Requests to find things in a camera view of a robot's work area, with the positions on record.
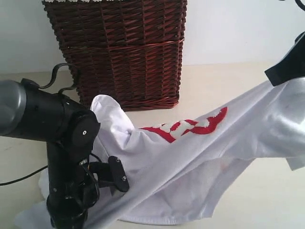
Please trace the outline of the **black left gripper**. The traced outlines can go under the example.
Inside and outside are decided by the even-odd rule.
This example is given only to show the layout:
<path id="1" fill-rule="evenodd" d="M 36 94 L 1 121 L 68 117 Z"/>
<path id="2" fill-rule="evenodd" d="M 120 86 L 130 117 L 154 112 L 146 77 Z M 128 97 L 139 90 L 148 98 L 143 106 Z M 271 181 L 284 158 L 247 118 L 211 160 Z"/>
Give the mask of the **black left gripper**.
<path id="1" fill-rule="evenodd" d="M 49 160 L 46 207 L 54 229 L 82 229 L 88 210 L 100 197 L 98 181 L 89 170 L 89 158 L 73 163 Z"/>

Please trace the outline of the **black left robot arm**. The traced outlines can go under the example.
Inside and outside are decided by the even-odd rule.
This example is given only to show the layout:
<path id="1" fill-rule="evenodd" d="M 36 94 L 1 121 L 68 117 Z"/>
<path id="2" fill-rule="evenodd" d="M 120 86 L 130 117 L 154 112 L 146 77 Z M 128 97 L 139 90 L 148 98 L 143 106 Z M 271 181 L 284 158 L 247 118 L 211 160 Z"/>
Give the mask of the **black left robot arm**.
<path id="1" fill-rule="evenodd" d="M 0 83 L 0 134 L 47 146 L 49 195 L 56 229 L 82 229 L 99 199 L 89 156 L 100 128 L 95 114 L 62 93 L 41 91 L 30 80 Z"/>

